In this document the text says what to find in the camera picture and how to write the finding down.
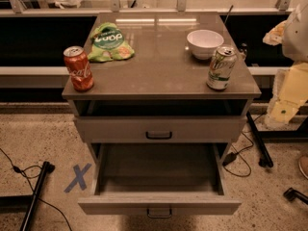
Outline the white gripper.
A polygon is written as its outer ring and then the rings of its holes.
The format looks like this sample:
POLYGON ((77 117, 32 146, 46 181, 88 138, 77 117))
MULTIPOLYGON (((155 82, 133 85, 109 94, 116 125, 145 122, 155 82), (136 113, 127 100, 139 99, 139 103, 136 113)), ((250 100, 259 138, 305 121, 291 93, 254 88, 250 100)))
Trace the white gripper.
MULTIPOLYGON (((283 55, 295 62, 308 62, 308 0, 302 0, 284 20, 263 37, 263 43, 282 43, 283 55)), ((308 101, 308 64, 295 63, 275 75, 268 124, 287 124, 308 101)))

